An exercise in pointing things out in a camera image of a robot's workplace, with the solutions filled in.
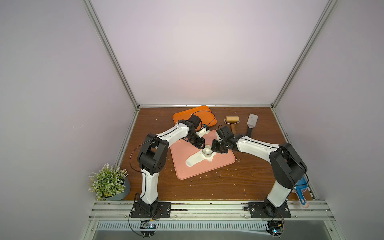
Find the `pink silicone mat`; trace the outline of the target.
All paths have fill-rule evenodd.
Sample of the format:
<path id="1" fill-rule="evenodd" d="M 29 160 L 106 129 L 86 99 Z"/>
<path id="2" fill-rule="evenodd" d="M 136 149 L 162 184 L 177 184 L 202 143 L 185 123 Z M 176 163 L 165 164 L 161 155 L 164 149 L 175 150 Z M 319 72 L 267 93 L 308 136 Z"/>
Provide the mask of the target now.
<path id="1" fill-rule="evenodd" d="M 178 179 L 185 180 L 212 170 L 219 169 L 231 165 L 235 162 L 236 158 L 232 151 L 227 154 L 217 153 L 211 162 L 204 160 L 193 167 L 186 166 L 186 160 L 189 156 L 197 153 L 201 149 L 194 147 L 192 144 L 179 140 L 171 147 L 171 154 L 176 170 Z"/>

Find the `white dough lump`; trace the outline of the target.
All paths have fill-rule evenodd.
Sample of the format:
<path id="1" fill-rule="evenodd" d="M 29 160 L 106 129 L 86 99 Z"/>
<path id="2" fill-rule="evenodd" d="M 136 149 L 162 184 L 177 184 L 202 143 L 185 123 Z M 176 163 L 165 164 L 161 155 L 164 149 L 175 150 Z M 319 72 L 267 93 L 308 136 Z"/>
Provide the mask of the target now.
<path id="1" fill-rule="evenodd" d="M 213 154 L 210 157 L 206 157 L 202 154 L 202 150 L 200 150 L 197 153 L 195 153 L 195 154 L 193 154 L 187 158 L 186 166 L 187 167 L 193 167 L 194 165 L 196 165 L 196 164 L 198 164 L 204 160 L 211 162 L 216 154 L 217 153 L 213 152 Z"/>

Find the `wooden rolling pin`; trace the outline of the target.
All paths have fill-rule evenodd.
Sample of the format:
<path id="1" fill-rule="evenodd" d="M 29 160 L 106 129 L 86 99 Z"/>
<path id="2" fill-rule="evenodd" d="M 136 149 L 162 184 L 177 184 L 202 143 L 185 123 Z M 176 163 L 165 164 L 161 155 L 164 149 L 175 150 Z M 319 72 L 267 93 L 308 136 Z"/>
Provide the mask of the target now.
<path id="1" fill-rule="evenodd" d="M 231 131 L 234 135 L 237 134 L 236 124 L 240 122 L 240 118 L 238 116 L 227 116 L 224 122 L 231 126 Z"/>

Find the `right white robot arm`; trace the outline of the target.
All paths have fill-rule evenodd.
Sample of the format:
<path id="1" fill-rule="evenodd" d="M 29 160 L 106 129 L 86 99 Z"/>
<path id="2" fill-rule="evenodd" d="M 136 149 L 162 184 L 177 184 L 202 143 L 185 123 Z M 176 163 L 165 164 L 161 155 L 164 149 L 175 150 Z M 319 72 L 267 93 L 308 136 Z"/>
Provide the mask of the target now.
<path id="1" fill-rule="evenodd" d="M 234 135 L 228 127 L 218 129 L 217 135 L 219 138 L 212 142 L 213 152 L 226 154 L 229 150 L 237 151 L 271 164 L 276 181 L 265 198 L 264 209 L 269 216 L 280 213 L 287 197 L 308 171 L 294 147 L 289 143 L 269 144 L 242 134 Z"/>

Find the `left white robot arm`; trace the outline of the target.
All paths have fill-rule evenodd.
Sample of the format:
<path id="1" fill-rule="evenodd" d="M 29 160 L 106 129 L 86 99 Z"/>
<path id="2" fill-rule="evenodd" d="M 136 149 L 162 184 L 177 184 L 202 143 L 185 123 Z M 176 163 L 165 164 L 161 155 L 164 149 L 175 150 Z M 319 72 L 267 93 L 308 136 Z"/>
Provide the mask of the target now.
<path id="1" fill-rule="evenodd" d="M 172 128 L 160 134 L 148 134 L 138 155 L 140 172 L 143 177 L 142 192 L 138 199 L 139 209 L 153 216 L 158 209 L 159 173 L 167 160 L 168 149 L 179 140 L 186 140 L 197 149 L 205 147 L 204 135 L 210 127 L 192 115 L 188 120 L 178 121 Z"/>

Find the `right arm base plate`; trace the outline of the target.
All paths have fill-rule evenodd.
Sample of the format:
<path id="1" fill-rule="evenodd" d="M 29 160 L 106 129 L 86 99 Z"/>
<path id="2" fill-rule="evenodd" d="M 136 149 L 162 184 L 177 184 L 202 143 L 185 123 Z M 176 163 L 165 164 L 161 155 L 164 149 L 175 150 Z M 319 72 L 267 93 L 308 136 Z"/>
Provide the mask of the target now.
<path id="1" fill-rule="evenodd" d="M 280 207 L 275 207 L 272 204 L 264 202 L 249 202 L 245 205 L 244 210 L 251 214 L 251 218 L 291 218 L 287 202 L 284 202 Z"/>

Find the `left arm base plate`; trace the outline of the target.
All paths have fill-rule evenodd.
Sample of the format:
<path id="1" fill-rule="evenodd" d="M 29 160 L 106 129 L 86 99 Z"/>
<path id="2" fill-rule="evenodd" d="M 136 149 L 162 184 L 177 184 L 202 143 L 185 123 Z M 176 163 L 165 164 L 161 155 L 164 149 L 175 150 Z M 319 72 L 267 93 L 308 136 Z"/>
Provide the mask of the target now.
<path id="1" fill-rule="evenodd" d="M 171 209 L 172 209 L 171 202 L 154 202 L 151 205 L 148 205 L 145 202 L 136 202 L 133 205 L 132 212 L 130 213 L 130 217 L 134 219 L 170 218 Z"/>

